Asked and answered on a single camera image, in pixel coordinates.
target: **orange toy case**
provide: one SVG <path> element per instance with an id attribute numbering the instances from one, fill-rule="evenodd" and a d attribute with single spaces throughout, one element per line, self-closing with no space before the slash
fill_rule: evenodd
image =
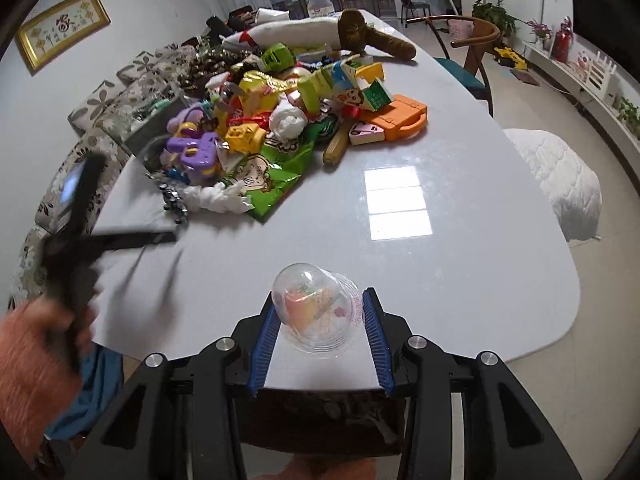
<path id="1" fill-rule="evenodd" d="M 394 99 L 395 101 L 377 112 L 362 110 L 359 117 L 364 123 L 382 128 L 388 142 L 411 137 L 427 123 L 427 105 L 401 94 L 394 95 Z"/>

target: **tv stand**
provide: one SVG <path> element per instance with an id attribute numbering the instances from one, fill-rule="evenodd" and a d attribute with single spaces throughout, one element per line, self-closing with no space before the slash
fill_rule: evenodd
<path id="1" fill-rule="evenodd" d="M 640 194 L 640 141 L 618 119 L 618 111 L 605 104 L 597 97 L 586 83 L 578 79 L 575 73 L 565 64 L 549 59 L 548 52 L 540 46 L 525 43 L 524 56 L 539 67 L 549 77 L 562 85 L 601 126 L 609 137 L 609 146 L 613 143 L 625 160 L 620 161 L 629 175 L 636 191 Z"/>

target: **potted plant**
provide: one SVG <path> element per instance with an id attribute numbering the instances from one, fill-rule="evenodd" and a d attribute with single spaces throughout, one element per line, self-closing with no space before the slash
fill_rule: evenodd
<path id="1" fill-rule="evenodd" d="M 640 113 L 638 107 L 629 99 L 620 99 L 620 108 L 618 109 L 618 119 L 626 124 L 631 133 L 640 139 Z"/>
<path id="2" fill-rule="evenodd" d="M 474 3 L 471 15 L 474 18 L 480 18 L 481 20 L 487 20 L 488 22 L 493 23 L 500 29 L 502 38 L 510 37 L 516 30 L 515 18 L 508 15 L 504 7 L 485 3 L 484 0 L 478 0 Z"/>
<path id="3" fill-rule="evenodd" d="M 544 23 L 538 23 L 536 20 L 529 20 L 527 25 L 531 27 L 531 33 L 536 37 L 536 43 L 545 43 L 546 40 L 551 38 L 551 29 Z"/>

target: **pile of toys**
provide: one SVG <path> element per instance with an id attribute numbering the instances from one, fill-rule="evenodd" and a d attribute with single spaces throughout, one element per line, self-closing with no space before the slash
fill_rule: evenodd
<path id="1" fill-rule="evenodd" d="M 166 209 L 264 219 L 298 181 L 316 144 L 336 166 L 347 146 L 410 137 L 426 106 L 391 95 L 382 63 L 328 45 L 199 54 L 180 86 L 190 106 L 167 123 L 160 157 Z"/>

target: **white quilted cover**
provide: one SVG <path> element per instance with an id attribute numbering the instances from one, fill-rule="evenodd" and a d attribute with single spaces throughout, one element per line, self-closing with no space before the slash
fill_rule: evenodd
<path id="1" fill-rule="evenodd" d="M 602 208 L 598 176 L 564 140 L 550 132 L 512 128 L 504 133 L 551 202 L 566 240 L 593 238 Z"/>

